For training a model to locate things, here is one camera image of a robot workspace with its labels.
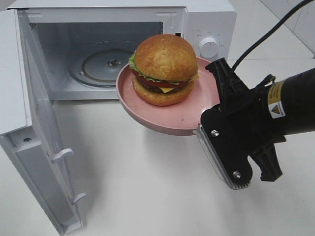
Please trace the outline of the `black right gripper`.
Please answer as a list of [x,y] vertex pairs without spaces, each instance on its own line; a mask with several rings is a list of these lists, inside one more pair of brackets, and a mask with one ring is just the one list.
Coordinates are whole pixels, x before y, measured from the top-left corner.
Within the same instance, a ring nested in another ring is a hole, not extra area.
[[205,69],[216,80],[223,111],[247,154],[259,166],[262,181],[274,182],[282,171],[275,143],[286,135],[315,129],[315,71],[310,69],[275,82],[268,75],[249,89],[232,71],[225,58]]

